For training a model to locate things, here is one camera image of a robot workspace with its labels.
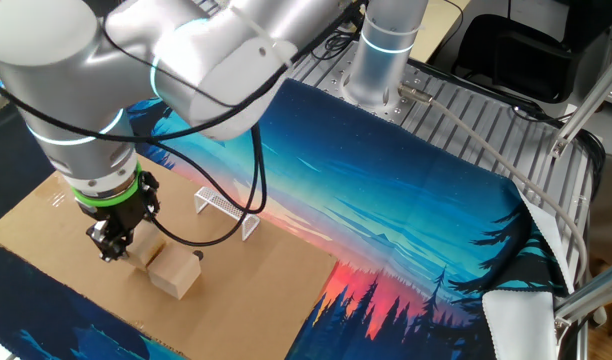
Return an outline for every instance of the wooden floor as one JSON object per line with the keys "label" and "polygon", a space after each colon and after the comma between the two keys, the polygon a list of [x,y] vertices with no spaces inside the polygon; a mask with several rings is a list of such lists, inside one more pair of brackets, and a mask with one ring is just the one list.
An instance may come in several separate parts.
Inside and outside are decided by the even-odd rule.
{"label": "wooden floor", "polygon": [[601,329],[588,331],[588,359],[612,360],[612,340]]}

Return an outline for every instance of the wooden block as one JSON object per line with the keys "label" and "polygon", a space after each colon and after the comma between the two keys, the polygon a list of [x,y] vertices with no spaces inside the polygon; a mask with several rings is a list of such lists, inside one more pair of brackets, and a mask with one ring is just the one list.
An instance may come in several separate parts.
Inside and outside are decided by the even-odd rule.
{"label": "wooden block", "polygon": [[175,244],[168,244],[148,266],[148,277],[158,288],[180,300],[201,274],[199,258]]}
{"label": "wooden block", "polygon": [[155,256],[164,248],[166,241],[153,223],[142,221],[135,227],[133,243],[126,248],[129,264],[146,271]]}

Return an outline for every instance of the black chair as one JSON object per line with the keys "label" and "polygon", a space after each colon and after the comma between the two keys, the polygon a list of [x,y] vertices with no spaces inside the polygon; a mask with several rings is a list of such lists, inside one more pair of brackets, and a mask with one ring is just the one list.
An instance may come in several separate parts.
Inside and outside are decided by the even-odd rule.
{"label": "black chair", "polygon": [[468,27],[451,72],[470,70],[547,103],[570,96],[584,50],[612,25],[612,0],[571,0],[564,40],[511,19],[480,15]]}

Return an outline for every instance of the metal pole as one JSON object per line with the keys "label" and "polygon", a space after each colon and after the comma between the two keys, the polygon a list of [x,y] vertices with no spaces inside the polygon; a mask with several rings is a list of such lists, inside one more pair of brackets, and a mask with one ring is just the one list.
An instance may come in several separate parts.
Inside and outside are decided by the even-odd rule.
{"label": "metal pole", "polygon": [[566,146],[575,138],[577,133],[588,122],[590,117],[597,111],[597,108],[606,100],[612,91],[612,63],[604,72],[604,75],[597,81],[593,90],[586,96],[582,105],[575,111],[573,117],[562,127],[551,148],[550,155],[559,158],[566,150]]}
{"label": "metal pole", "polygon": [[571,324],[612,302],[612,266],[555,306],[555,320]]}

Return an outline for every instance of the black cable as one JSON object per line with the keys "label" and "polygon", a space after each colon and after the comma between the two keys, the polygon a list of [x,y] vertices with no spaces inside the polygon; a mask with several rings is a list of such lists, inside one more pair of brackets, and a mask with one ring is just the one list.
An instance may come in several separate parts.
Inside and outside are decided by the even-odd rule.
{"label": "black cable", "polygon": [[448,42],[451,41],[453,37],[455,37],[455,35],[457,35],[457,33],[459,32],[459,29],[461,29],[462,25],[464,24],[464,10],[459,5],[455,4],[454,2],[450,0],[444,0],[444,1],[453,5],[454,7],[457,8],[457,10],[459,10],[459,25],[457,25],[457,29],[455,29],[455,31],[453,31],[453,33],[450,34],[448,39],[446,39],[446,41],[444,41],[441,45],[437,47],[437,50],[435,50],[435,54],[439,54],[442,51],[444,46],[446,46],[446,44],[448,44]]}
{"label": "black cable", "polygon": [[266,206],[266,200],[267,200],[267,183],[266,183],[266,169],[264,166],[264,154],[262,151],[262,140],[261,140],[261,132],[259,129],[259,124],[255,124],[252,128],[251,128],[251,135],[253,138],[253,154],[255,157],[255,168],[257,168],[258,166],[261,168],[260,169],[260,175],[261,175],[261,183],[262,183],[262,200],[261,200],[261,204],[259,205],[259,207],[257,209],[251,210],[249,208],[245,208],[241,205],[239,205],[232,197],[230,197],[230,195],[228,195],[228,193],[219,185],[219,183],[217,183],[217,181],[215,181],[215,179],[213,179],[212,176],[210,176],[210,174],[204,170],[199,164],[197,164],[195,161],[193,161],[191,158],[189,158],[188,156],[182,154],[181,152],[171,148],[170,146],[164,145],[160,142],[156,142],[153,141],[151,143],[149,143],[150,145],[156,146],[162,150],[168,151],[169,153],[177,156],[178,158],[180,158],[181,160],[183,160],[184,162],[186,162],[187,164],[189,164],[190,166],[192,166],[195,170],[197,170],[199,173],[201,173],[206,180],[208,180],[214,187],[215,189],[224,197],[226,198],[226,200],[228,200],[228,202],[230,202],[235,208],[237,208],[240,211],[246,211],[249,214],[259,214],[261,213],[265,206]]}
{"label": "black cable", "polygon": [[314,51],[311,51],[311,55],[321,61],[331,60],[339,56],[346,48],[353,43],[353,40],[359,38],[361,28],[357,28],[354,32],[335,30],[333,36],[328,38],[324,43],[324,49],[326,53],[324,56],[315,55]]}
{"label": "black cable", "polygon": [[50,115],[47,115],[47,114],[37,110],[36,108],[30,106],[29,104],[25,103],[24,101],[20,100],[15,95],[11,94],[10,92],[8,92],[8,90],[4,89],[1,86],[0,86],[0,94],[4,98],[6,98],[8,101],[13,103],[17,107],[21,108],[22,110],[30,113],[31,115],[37,117],[38,119],[43,120],[43,121],[45,121],[45,122],[47,122],[47,123],[49,123],[49,124],[51,124],[53,126],[57,126],[58,128],[61,128],[61,129],[64,129],[64,130],[68,130],[70,132],[73,132],[73,133],[79,134],[79,135],[83,135],[83,136],[92,136],[92,137],[94,137],[96,139],[100,139],[100,140],[118,141],[118,142],[129,142],[129,143],[138,144],[138,143],[148,143],[150,141],[164,141],[164,140],[176,139],[176,138],[183,137],[183,136],[186,136],[186,135],[194,134],[194,133],[202,131],[202,130],[209,129],[211,127],[214,127],[216,125],[219,125],[219,124],[223,123],[224,121],[230,119],[234,115],[236,115],[239,112],[241,112],[242,110],[244,110],[248,105],[253,103],[259,97],[261,97],[264,94],[266,94],[275,85],[275,83],[277,82],[279,77],[284,73],[284,71],[286,69],[287,69],[286,65],[283,65],[261,87],[259,87],[257,90],[255,90],[251,95],[249,95],[241,103],[237,104],[233,108],[230,108],[225,113],[223,113],[221,115],[218,115],[218,116],[215,116],[215,117],[213,117],[211,119],[208,119],[205,123],[203,123],[201,125],[190,127],[190,128],[188,128],[186,130],[181,130],[181,131],[177,131],[177,132],[174,132],[174,133],[165,134],[165,135],[158,135],[158,136],[121,136],[121,135],[101,134],[101,133],[96,132],[96,131],[91,131],[91,130],[88,130],[88,129],[83,129],[83,128],[80,128],[80,127],[73,126],[73,125],[70,125],[68,123],[65,123],[65,122],[63,122],[61,120],[57,120],[54,117],[52,117]]}
{"label": "black cable", "polygon": [[[337,27],[339,27],[339,25],[349,16],[353,15],[354,12],[356,12],[359,9],[359,6],[364,3],[363,1],[357,1],[353,4],[351,4],[350,6],[348,6],[343,12],[342,15],[339,16],[335,21],[333,21],[331,24],[328,25],[328,27],[326,27],[326,29],[324,29],[324,31],[322,31],[317,37],[315,37],[309,44],[307,44],[302,51],[298,52],[295,56],[293,56],[293,58],[291,58],[291,61],[297,61],[298,59],[300,59],[302,56],[304,56],[306,53],[311,52],[312,50],[314,50],[317,45],[323,41],[326,37],[328,37],[328,34],[330,34],[331,32],[335,31],[337,29]],[[259,129],[259,124],[255,124],[255,126],[253,126],[251,128],[251,135],[253,137],[253,151],[255,154],[255,165],[254,165],[254,176],[253,176],[253,183],[251,186],[251,195],[249,197],[248,203],[246,205],[245,208],[241,207],[239,204],[237,204],[237,202],[235,202],[222,188],[221,186],[219,186],[219,184],[210,176],[210,174],[208,174],[208,172],[206,172],[201,166],[199,166],[199,164],[197,164],[196,162],[194,162],[192,159],[190,159],[189,157],[185,156],[184,154],[176,151],[173,148],[170,148],[162,143],[160,143],[160,141],[164,141],[164,140],[170,140],[170,139],[175,139],[175,138],[179,138],[182,136],[186,136],[192,133],[196,133],[208,128],[211,128],[213,126],[216,126],[226,120],[228,120],[229,118],[231,118],[232,116],[236,115],[237,113],[239,113],[240,111],[242,111],[243,109],[245,109],[248,105],[250,105],[252,102],[254,102],[255,100],[257,100],[259,97],[263,96],[264,94],[266,94],[274,85],[275,83],[279,80],[279,77],[288,69],[286,65],[282,65],[276,72],[275,74],[273,74],[273,76],[271,76],[261,87],[259,87],[257,90],[255,90],[251,95],[249,95],[246,99],[244,99],[242,102],[240,102],[237,105],[227,105],[224,103],[221,103],[219,100],[213,98],[212,96],[204,93],[202,90],[197,89],[196,87],[193,87],[192,85],[186,83],[185,81],[183,81],[182,79],[179,79],[178,77],[166,72],[163,69],[160,69],[156,66],[154,66],[153,64],[150,64],[130,53],[128,53],[127,51],[125,51],[123,48],[121,48],[120,46],[118,46],[111,38],[110,36],[106,33],[105,28],[103,28],[103,32],[104,32],[104,36],[106,37],[106,39],[109,41],[109,43],[111,43],[112,46],[114,46],[116,49],[118,49],[119,51],[121,51],[122,53],[124,53],[125,55],[131,57],[134,60],[139,61],[140,63],[143,63],[145,65],[148,65],[151,68],[155,68],[156,71],[160,71],[164,74],[166,74],[167,76],[171,77],[172,79],[184,84],[185,86],[189,86],[191,88],[193,88],[193,90],[195,90],[196,92],[200,93],[203,96],[206,96],[207,98],[209,98],[211,101],[214,101],[222,106],[225,107],[229,107],[230,109],[228,111],[226,111],[224,114],[219,115],[217,117],[214,117],[210,120],[208,120],[206,123],[199,125],[199,126],[195,126],[195,127],[191,127],[189,129],[186,130],[182,130],[182,131],[178,131],[175,133],[171,133],[171,134],[166,134],[166,135],[161,135],[161,136],[117,136],[117,135],[109,135],[109,134],[101,134],[98,132],[94,132],[94,131],[90,131],[87,129],[83,129],[83,128],[79,128],[73,125],[70,125],[68,123],[62,122],[60,120],[57,120],[55,118],[53,118],[52,116],[49,116],[39,110],[37,110],[36,108],[30,106],[29,104],[25,103],[24,101],[20,100],[19,98],[17,98],[16,96],[14,96],[13,94],[11,94],[10,92],[8,92],[6,89],[4,89],[3,87],[0,86],[0,94],[8,99],[11,103],[13,103],[14,105],[18,106],[19,108],[21,108],[22,110],[27,111],[28,113],[30,113],[31,115],[36,116],[37,118],[39,118],[40,120],[43,120],[51,125],[57,126],[61,129],[79,134],[79,135],[83,135],[83,136],[92,136],[94,138],[100,139],[100,140],[107,140],[107,141],[119,141],[119,142],[130,142],[130,143],[148,143],[150,145],[153,146],[157,146],[165,151],[168,151],[170,153],[172,153],[173,155],[179,157],[180,159],[186,161],[189,165],[191,165],[192,167],[194,167],[196,170],[198,170],[202,175],[204,175],[209,182],[211,182],[211,184],[213,184],[218,191],[224,196],[226,197],[230,203],[235,206],[237,209],[239,209],[240,211],[242,211],[242,217],[239,219],[239,221],[237,222],[237,224],[233,227],[233,229],[231,229],[231,231],[229,231],[226,235],[220,237],[219,239],[213,240],[213,241],[209,241],[209,242],[205,242],[205,243],[195,243],[195,242],[191,242],[191,241],[187,241],[184,240],[180,237],[178,237],[177,235],[173,234],[172,232],[170,232],[168,229],[166,229],[166,227],[164,227],[161,223],[159,223],[159,221],[157,221],[157,219],[155,218],[155,214],[150,212],[150,209],[148,208],[148,206],[145,206],[145,211],[147,213],[147,215],[149,216],[150,220],[153,222],[153,224],[155,224],[155,226],[157,226],[157,228],[159,228],[160,231],[162,231],[163,233],[165,233],[167,236],[169,236],[171,239],[178,241],[182,244],[185,245],[189,245],[189,246],[211,246],[211,245],[216,245],[219,244],[221,242],[223,242],[224,240],[228,239],[232,234],[234,234],[237,229],[241,226],[241,224],[243,223],[245,217],[247,214],[255,214],[255,213],[260,213],[264,210],[265,206],[266,206],[266,202],[267,202],[267,184],[266,184],[266,171],[265,171],[265,165],[264,165],[264,158],[263,158],[263,150],[262,150],[262,141],[261,141],[261,132]],[[257,175],[259,174],[261,175],[261,182],[262,182],[262,200],[260,203],[259,208],[255,209],[255,210],[251,210],[250,206],[252,204],[253,198],[254,198],[254,194],[255,194],[255,190],[257,188]]]}
{"label": "black cable", "polygon": [[[253,171],[253,183],[251,185],[251,189],[250,189],[250,195],[248,196],[248,202],[246,203],[246,210],[250,209],[251,204],[253,203],[253,198],[255,197],[255,190],[257,190],[257,174],[258,174],[258,170],[259,167],[255,166],[255,170]],[[173,234],[172,232],[170,232],[168,229],[166,229],[166,227],[164,227],[164,225],[162,225],[155,217],[155,214],[153,214],[150,209],[148,208],[148,203],[146,203],[145,199],[143,199],[143,203],[144,203],[144,209],[146,211],[146,215],[148,216],[148,219],[155,224],[155,226],[164,234],[166,234],[166,236],[168,236],[169,238],[177,241],[180,244],[183,245],[187,245],[187,246],[193,246],[193,247],[206,247],[206,246],[213,246],[213,245],[217,245],[220,244],[224,241],[226,241],[228,238],[230,238],[235,232],[237,232],[237,230],[241,227],[241,225],[244,223],[244,220],[246,219],[246,215],[249,214],[248,211],[244,210],[242,211],[242,216],[239,218],[239,220],[237,220],[237,223],[235,224],[235,226],[233,226],[232,229],[230,229],[230,231],[228,231],[226,234],[224,234],[223,236],[221,236],[218,239],[215,240],[211,240],[211,241],[206,241],[206,242],[194,242],[194,241],[189,241],[189,240],[185,240],[175,234]]]}
{"label": "black cable", "polygon": [[[359,9],[359,7],[365,3],[364,1],[357,1],[352,3],[351,5],[349,5],[346,9],[344,9],[344,11],[342,12],[342,14],[337,17],[332,23],[330,23],[328,25],[328,27],[326,27],[324,29],[324,31],[322,31],[318,36],[316,36],[310,43],[308,43],[300,52],[298,52],[297,54],[295,54],[292,58],[291,61],[295,62],[297,60],[299,60],[302,56],[304,56],[305,54],[311,52],[312,50],[314,50],[317,45],[319,45],[322,41],[324,41],[328,35],[330,33],[332,33],[333,31],[335,31],[337,29],[337,27],[339,27],[339,25],[341,25],[347,18],[351,17],[354,15],[355,12],[357,12],[357,10]],[[134,56],[132,56],[131,54],[129,54],[127,51],[125,51],[124,49],[122,49],[121,47],[119,47],[117,44],[114,44],[114,46],[116,46],[118,48],[118,50],[120,50],[122,53],[129,55],[131,58],[135,58]],[[137,60],[140,63],[146,63],[146,65],[148,65],[148,67],[153,67],[152,64],[137,58]],[[155,67],[157,71],[161,71],[164,72],[164,70]],[[286,65],[282,65],[264,84],[262,84],[262,86],[260,86],[257,90],[255,90],[252,94],[250,94],[246,99],[244,99],[242,102],[240,102],[239,104],[233,106],[232,108],[230,108],[228,111],[226,111],[225,113],[215,116],[211,119],[208,119],[205,123],[198,125],[198,126],[194,126],[191,127],[189,129],[186,130],[181,130],[181,131],[177,131],[174,133],[170,133],[170,134],[165,134],[165,135],[159,135],[159,136],[120,136],[120,135],[111,135],[111,134],[101,134],[95,131],[91,131],[88,129],[83,129],[77,126],[73,126],[70,125],[68,123],[65,123],[61,120],[55,119],[54,117],[47,115],[39,110],[37,110],[36,108],[30,106],[29,104],[25,103],[24,101],[20,100],[19,98],[17,98],[16,96],[14,96],[13,94],[11,94],[10,92],[8,92],[6,89],[4,89],[3,87],[0,86],[0,94],[6,98],[8,101],[10,101],[11,103],[13,103],[14,105],[16,105],[17,107],[21,108],[22,110],[30,113],[31,115],[37,117],[40,120],[43,120],[53,126],[59,127],[61,129],[79,134],[79,135],[83,135],[83,136],[92,136],[96,139],[100,139],[100,140],[107,140],[107,141],[118,141],[118,142],[130,142],[130,143],[148,143],[150,141],[164,141],[164,140],[171,140],[171,139],[176,139],[182,136],[186,136],[186,135],[190,135],[196,132],[200,132],[206,129],[209,129],[213,126],[219,125],[221,123],[223,123],[224,121],[230,119],[231,117],[235,116],[236,114],[238,114],[239,112],[241,112],[242,110],[244,110],[248,105],[250,105],[251,103],[253,103],[255,100],[257,100],[258,98],[260,98],[261,96],[263,96],[264,94],[266,94],[279,80],[280,76],[286,71],[288,70],[288,67]],[[180,81],[183,83],[183,81],[181,79],[177,79],[176,77],[173,76],[173,79]]]}
{"label": "black cable", "polygon": [[521,110],[519,107],[517,106],[511,106],[511,110],[513,111],[513,113],[515,113],[515,116],[517,116],[518,118],[522,119],[522,120],[526,120],[526,121],[530,121],[530,122],[538,122],[538,123],[548,123],[551,121],[562,121],[565,120],[571,116],[573,116],[575,113],[572,112],[570,114],[566,114],[560,117],[556,117],[556,118],[551,118],[551,117],[547,117],[544,119],[535,119],[535,118],[531,118],[531,117],[527,117],[525,115],[522,115],[519,113],[518,110]]}

